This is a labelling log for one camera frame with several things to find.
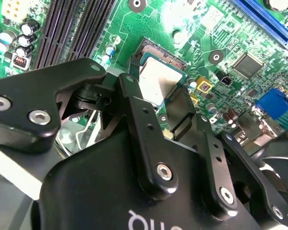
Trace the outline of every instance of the chipset chip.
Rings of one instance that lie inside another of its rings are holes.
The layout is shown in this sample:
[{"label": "chipset chip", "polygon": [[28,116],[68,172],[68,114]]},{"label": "chipset chip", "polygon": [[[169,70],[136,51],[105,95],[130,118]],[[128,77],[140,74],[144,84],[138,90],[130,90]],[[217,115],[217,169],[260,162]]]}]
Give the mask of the chipset chip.
[{"label": "chipset chip", "polygon": [[252,78],[264,65],[250,54],[244,54],[234,69],[246,79]]}]

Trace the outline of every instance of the blue pcie slot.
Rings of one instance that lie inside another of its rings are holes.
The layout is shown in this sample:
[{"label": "blue pcie slot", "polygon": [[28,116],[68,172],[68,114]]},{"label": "blue pcie slot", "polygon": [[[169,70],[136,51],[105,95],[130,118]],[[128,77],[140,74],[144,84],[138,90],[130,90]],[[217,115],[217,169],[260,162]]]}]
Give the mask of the blue pcie slot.
[{"label": "blue pcie slot", "polygon": [[267,12],[256,0],[228,0],[254,20],[288,50],[288,29]]}]

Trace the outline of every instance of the electrolytic capacitor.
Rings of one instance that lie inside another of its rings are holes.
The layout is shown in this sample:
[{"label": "electrolytic capacitor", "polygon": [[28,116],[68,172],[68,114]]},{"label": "electrolytic capacitor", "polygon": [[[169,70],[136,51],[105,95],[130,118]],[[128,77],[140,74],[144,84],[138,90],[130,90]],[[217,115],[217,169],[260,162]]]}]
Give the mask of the electrolytic capacitor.
[{"label": "electrolytic capacitor", "polygon": [[217,113],[216,105],[213,103],[207,104],[206,109],[208,110],[209,114],[211,114],[211,115],[214,115]]},{"label": "electrolytic capacitor", "polygon": [[12,30],[7,30],[0,33],[0,40],[6,44],[12,44],[17,39],[17,35]]},{"label": "electrolytic capacitor", "polygon": [[33,50],[34,50],[33,45],[29,45],[27,47],[19,46],[15,49],[15,52],[18,56],[26,57],[29,54],[31,54],[33,52]]},{"label": "electrolytic capacitor", "polygon": [[197,86],[196,81],[193,78],[188,78],[187,83],[190,86],[191,89],[195,89]]},{"label": "electrolytic capacitor", "polygon": [[108,45],[106,48],[106,54],[111,57],[113,56],[115,50],[116,50],[116,46],[114,44]]},{"label": "electrolytic capacitor", "polygon": [[26,35],[22,34],[18,37],[18,42],[23,47],[27,47],[27,46],[31,45],[36,40],[37,40],[37,36],[35,34],[32,34],[30,36],[26,36]]},{"label": "electrolytic capacitor", "polygon": [[29,21],[23,23],[20,28],[24,35],[29,36],[39,31],[40,25],[34,19],[30,19]]},{"label": "electrolytic capacitor", "polygon": [[4,44],[3,42],[0,41],[0,53],[5,53],[11,48],[11,45],[9,44]]},{"label": "electrolytic capacitor", "polygon": [[184,84],[184,86],[187,88],[188,93],[191,93],[191,92],[192,92],[192,90],[190,89],[190,86],[189,86],[188,84]]},{"label": "electrolytic capacitor", "polygon": [[228,113],[223,113],[222,117],[224,118],[224,120],[231,125],[234,121],[231,119],[231,117],[228,115]]},{"label": "electrolytic capacitor", "polygon": [[236,111],[233,108],[229,108],[227,110],[227,113],[234,121],[236,121],[239,117],[239,115],[236,113]]}]

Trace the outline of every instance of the motherboard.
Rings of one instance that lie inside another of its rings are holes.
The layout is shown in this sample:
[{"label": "motherboard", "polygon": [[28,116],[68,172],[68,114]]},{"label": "motherboard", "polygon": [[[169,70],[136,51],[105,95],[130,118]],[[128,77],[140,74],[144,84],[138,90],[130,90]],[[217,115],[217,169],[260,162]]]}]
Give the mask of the motherboard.
[{"label": "motherboard", "polygon": [[288,130],[287,3],[0,0],[0,78],[83,57],[116,73],[137,59],[169,138],[165,102],[178,85],[216,134],[263,145]]}]

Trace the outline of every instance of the black memory slot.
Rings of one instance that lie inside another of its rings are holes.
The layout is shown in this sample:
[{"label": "black memory slot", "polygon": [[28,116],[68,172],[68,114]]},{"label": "black memory slot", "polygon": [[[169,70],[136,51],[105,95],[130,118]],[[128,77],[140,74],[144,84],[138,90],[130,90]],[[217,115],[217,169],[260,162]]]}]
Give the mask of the black memory slot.
[{"label": "black memory slot", "polygon": [[35,58],[35,61],[34,61],[34,66],[33,66],[34,69],[38,69],[39,68],[39,63],[41,61],[43,50],[44,50],[44,47],[45,47],[46,41],[47,41],[47,34],[48,34],[48,31],[49,31],[50,25],[52,23],[52,19],[53,19],[53,16],[54,16],[54,11],[56,9],[56,5],[57,5],[58,1],[60,1],[60,0],[52,0],[50,2],[50,6],[49,6],[48,13],[47,13],[45,25],[44,25],[44,27],[42,29],[41,41],[39,43],[39,46],[38,46],[38,49],[37,49],[36,58]]},{"label": "black memory slot", "polygon": [[76,59],[75,57],[78,56],[78,52],[81,50],[90,31],[91,24],[93,23],[100,2],[101,0],[90,0],[87,4],[69,49],[67,60],[74,60]]},{"label": "black memory slot", "polygon": [[42,30],[42,39],[34,67],[40,69],[57,64],[66,45],[69,31],[81,0],[52,0]]},{"label": "black memory slot", "polygon": [[53,16],[51,18],[51,24],[50,24],[49,30],[46,34],[46,43],[45,43],[43,51],[41,53],[41,59],[40,59],[39,65],[38,65],[38,69],[46,66],[45,64],[46,64],[46,60],[48,58],[48,53],[49,53],[49,49],[51,46],[51,41],[53,39],[55,30],[58,26],[60,14],[62,12],[62,6],[63,6],[64,2],[65,1],[59,0],[55,6],[55,10],[54,10]]},{"label": "black memory slot", "polygon": [[90,57],[115,3],[116,0],[96,0],[93,6],[90,5],[90,10],[83,15],[82,21],[85,22],[85,26],[78,28],[78,36],[74,37],[67,60]]},{"label": "black memory slot", "polygon": [[51,48],[47,56],[46,66],[55,65],[61,57],[62,47],[66,44],[68,33],[72,27],[71,23],[76,17],[76,10],[80,5],[79,0],[66,0],[60,15]]},{"label": "black memory slot", "polygon": [[80,55],[81,58],[82,57],[87,57],[87,58],[91,57],[92,52],[94,51],[94,49],[97,45],[97,42],[100,39],[101,34],[102,34],[102,32],[106,26],[106,23],[108,22],[109,17],[110,17],[110,15],[114,9],[115,3],[116,3],[116,0],[110,0],[108,2],[108,5],[104,9],[104,13],[102,15],[101,14],[98,15],[99,18],[96,19],[96,21],[99,21],[99,24],[95,29],[95,33],[94,33],[93,38],[90,39],[89,47],[85,48],[85,49],[83,49],[83,51],[81,51],[81,55]]}]

